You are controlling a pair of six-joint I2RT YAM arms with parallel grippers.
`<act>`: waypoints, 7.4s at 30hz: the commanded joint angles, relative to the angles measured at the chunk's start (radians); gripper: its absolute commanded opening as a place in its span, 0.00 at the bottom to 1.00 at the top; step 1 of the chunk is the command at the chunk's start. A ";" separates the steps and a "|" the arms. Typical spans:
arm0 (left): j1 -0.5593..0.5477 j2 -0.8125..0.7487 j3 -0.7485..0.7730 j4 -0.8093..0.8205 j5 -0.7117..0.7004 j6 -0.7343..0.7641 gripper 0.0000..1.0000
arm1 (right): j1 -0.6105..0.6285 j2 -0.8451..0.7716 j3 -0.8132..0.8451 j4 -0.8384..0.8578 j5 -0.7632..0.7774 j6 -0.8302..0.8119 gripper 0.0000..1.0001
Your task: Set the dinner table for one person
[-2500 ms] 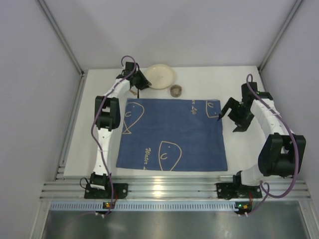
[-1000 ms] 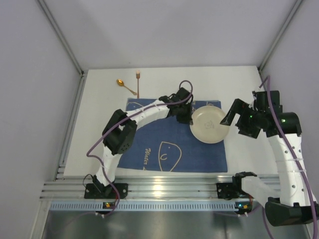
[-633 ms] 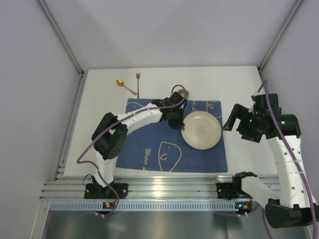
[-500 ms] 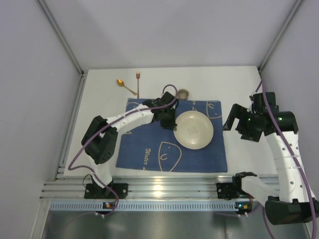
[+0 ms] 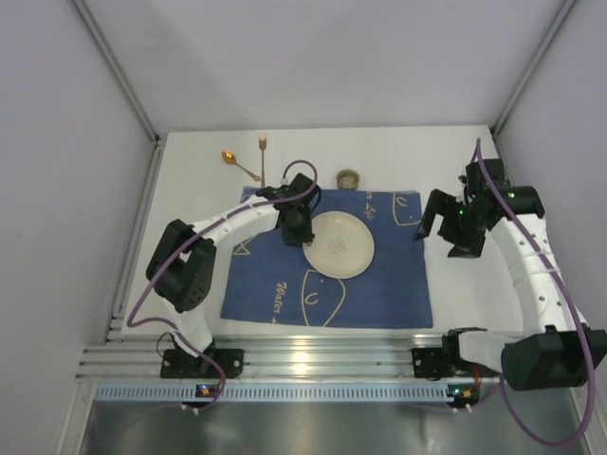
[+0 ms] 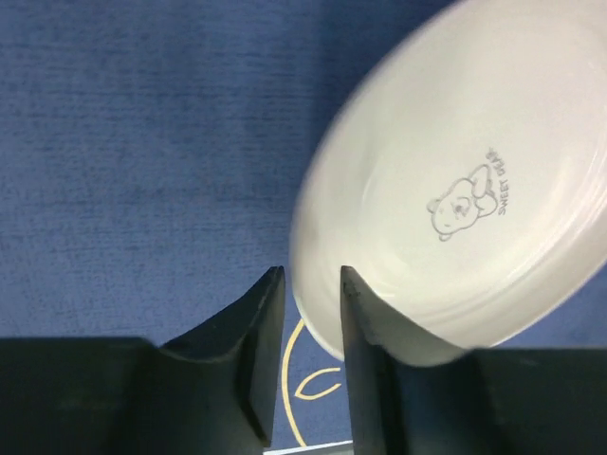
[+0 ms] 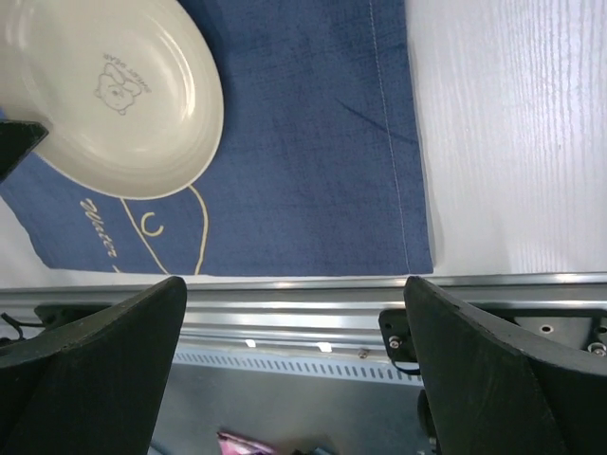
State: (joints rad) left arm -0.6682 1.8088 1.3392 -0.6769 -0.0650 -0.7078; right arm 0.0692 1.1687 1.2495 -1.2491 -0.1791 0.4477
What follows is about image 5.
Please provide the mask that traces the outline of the cream ceramic plate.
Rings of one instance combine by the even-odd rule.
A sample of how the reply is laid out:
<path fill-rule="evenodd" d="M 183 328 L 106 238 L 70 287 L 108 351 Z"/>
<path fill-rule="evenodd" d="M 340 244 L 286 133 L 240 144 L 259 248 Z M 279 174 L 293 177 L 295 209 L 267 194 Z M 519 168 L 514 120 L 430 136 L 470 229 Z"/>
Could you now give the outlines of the cream ceramic plate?
<path fill-rule="evenodd" d="M 312 220 L 314 239 L 303 246 L 303 254 L 318 272 L 333 279 L 347 280 L 362 274 L 375 256 L 370 229 L 356 216 L 328 211 Z"/>

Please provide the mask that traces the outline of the blue placemat cloth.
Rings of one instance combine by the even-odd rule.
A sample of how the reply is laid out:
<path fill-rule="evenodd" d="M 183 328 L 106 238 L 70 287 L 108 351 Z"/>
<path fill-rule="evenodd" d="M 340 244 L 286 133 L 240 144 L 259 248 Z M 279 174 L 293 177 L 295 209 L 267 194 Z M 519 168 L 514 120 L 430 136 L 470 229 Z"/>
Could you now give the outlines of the blue placemat cloth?
<path fill-rule="evenodd" d="M 320 271 L 280 231 L 246 239 L 232 252 L 222 319 L 309 327 L 418 329 L 433 325 L 416 191 L 325 190 L 314 216 L 340 211 L 374 240 L 369 266 L 353 278 Z"/>

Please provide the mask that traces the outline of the speckled ceramic cup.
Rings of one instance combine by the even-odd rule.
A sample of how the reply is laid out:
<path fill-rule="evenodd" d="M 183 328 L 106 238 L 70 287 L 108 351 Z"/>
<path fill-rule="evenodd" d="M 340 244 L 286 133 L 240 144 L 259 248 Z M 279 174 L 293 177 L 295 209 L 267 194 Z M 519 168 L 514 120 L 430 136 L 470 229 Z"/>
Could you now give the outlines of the speckled ceramic cup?
<path fill-rule="evenodd" d="M 352 169 L 343 169 L 336 175 L 336 185 L 340 190 L 356 191 L 359 188 L 359 173 Z"/>

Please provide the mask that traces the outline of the copper fork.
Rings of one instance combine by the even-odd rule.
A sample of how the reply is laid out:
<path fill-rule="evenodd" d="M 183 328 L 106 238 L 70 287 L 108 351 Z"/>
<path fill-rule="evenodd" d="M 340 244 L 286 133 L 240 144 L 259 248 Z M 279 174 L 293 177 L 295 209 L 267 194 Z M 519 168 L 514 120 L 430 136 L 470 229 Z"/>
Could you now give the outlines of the copper fork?
<path fill-rule="evenodd" d="M 260 183 L 263 188 L 266 185 L 266 170 L 265 170 L 265 151 L 267 149 L 267 137 L 265 134 L 261 134 L 258 138 L 258 146 L 261 154 L 261 173 Z"/>

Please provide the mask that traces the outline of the copper spoon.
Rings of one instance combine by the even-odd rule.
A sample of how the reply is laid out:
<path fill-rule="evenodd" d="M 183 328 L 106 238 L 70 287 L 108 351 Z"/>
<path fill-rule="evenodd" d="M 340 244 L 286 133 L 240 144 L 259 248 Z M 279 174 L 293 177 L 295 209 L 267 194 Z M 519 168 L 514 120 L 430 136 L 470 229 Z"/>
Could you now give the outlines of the copper spoon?
<path fill-rule="evenodd" d="M 236 168 L 240 169 L 241 171 L 246 173 L 253 181 L 255 181 L 255 182 L 261 181 L 261 176 L 254 173 L 253 171 L 249 170 L 245 166 L 243 166 L 232 152 L 230 152 L 228 150 L 224 150 L 221 153 L 221 156 L 226 164 L 235 166 Z"/>

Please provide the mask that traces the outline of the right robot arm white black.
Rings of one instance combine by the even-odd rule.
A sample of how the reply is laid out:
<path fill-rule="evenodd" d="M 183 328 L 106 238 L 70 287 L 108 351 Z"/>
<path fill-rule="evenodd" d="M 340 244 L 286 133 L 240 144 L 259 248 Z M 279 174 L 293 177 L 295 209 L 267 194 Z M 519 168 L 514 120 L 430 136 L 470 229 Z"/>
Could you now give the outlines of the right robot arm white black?
<path fill-rule="evenodd" d="M 486 239 L 493 239 L 506 261 L 523 329 L 517 336 L 479 327 L 451 329 L 442 338 L 451 362 L 460 369 L 482 365 L 501 374 L 514 391 L 586 384 L 606 355 L 606 333 L 591 329 L 566 303 L 537 191 L 511 185 L 499 158 L 469 163 L 460 180 L 459 196 L 431 192 L 414 239 L 427 238 L 437 216 L 451 258 L 476 259 Z"/>

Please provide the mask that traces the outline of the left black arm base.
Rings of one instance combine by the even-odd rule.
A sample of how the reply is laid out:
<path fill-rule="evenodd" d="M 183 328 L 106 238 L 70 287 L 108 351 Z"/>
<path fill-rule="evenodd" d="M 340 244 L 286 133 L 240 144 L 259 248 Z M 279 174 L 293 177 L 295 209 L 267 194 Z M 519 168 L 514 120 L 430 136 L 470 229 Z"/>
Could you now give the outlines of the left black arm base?
<path fill-rule="evenodd" d="M 172 348 L 161 352 L 160 377 L 163 379 L 219 379 L 223 373 L 227 379 L 237 378 L 244 369 L 245 351 L 242 349 L 217 348 L 213 342 L 204 352 L 209 360 L 184 351 L 171 336 Z"/>

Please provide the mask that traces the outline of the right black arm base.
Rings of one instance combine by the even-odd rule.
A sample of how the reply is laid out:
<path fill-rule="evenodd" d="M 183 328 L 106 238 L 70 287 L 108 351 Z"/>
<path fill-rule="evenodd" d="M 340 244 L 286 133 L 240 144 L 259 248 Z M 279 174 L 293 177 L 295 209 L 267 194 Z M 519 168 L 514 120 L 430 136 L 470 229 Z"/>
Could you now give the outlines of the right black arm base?
<path fill-rule="evenodd" d="M 498 373 L 478 363 L 464 360 L 459 354 L 461 331 L 450 330 L 441 337 L 440 347 L 413 348 L 414 377 L 437 381 L 443 378 L 494 378 Z"/>

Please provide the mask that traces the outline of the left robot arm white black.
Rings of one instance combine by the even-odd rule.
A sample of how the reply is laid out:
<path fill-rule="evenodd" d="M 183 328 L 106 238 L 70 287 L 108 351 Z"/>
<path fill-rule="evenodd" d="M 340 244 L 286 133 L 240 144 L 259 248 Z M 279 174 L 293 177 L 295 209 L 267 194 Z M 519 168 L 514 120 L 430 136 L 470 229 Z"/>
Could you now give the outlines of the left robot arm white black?
<path fill-rule="evenodd" d="M 279 188 L 261 188 L 238 206 L 196 224 L 180 219 L 164 230 L 146 269 L 149 284 L 141 295 L 156 293 L 169 318 L 148 317 L 170 327 L 176 348 L 204 358 L 213 344 L 200 308 L 212 295 L 212 279 L 219 253 L 232 250 L 259 234 L 279 229 L 287 246 L 314 240 L 311 205 L 321 197 L 319 185 L 302 173 Z"/>

